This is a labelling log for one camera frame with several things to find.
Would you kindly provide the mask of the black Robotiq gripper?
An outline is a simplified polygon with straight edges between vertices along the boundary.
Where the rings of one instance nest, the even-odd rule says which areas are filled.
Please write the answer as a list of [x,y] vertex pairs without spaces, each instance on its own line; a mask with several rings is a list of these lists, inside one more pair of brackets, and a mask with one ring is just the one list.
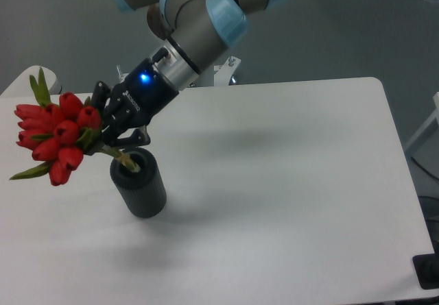
[[[149,145],[150,135],[142,126],[148,125],[152,117],[177,95],[178,91],[153,69],[149,58],[142,61],[113,89],[103,81],[98,81],[90,106],[102,113],[106,129],[85,147],[84,154],[92,156],[107,147],[129,149]],[[118,138],[131,128],[134,128],[131,135]],[[104,139],[114,140],[105,143]]]

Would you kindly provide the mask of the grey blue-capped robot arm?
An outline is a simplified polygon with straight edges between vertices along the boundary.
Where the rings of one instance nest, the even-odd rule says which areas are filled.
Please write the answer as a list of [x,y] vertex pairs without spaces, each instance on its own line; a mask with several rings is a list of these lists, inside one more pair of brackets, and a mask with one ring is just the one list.
[[123,11],[157,4],[167,36],[122,82],[96,84],[91,105],[100,111],[103,125],[99,137],[86,132],[80,138],[88,155],[147,145],[152,117],[244,37],[247,16],[285,0],[115,1]]

